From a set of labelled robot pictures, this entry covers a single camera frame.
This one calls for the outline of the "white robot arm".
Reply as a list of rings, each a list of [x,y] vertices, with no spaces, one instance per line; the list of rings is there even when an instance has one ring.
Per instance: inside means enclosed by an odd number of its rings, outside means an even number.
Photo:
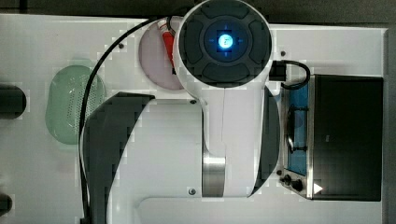
[[[79,147],[89,213],[81,224],[142,224],[151,198],[246,198],[256,188],[274,45],[243,0],[205,0],[173,46],[186,96],[119,92],[85,122]]]

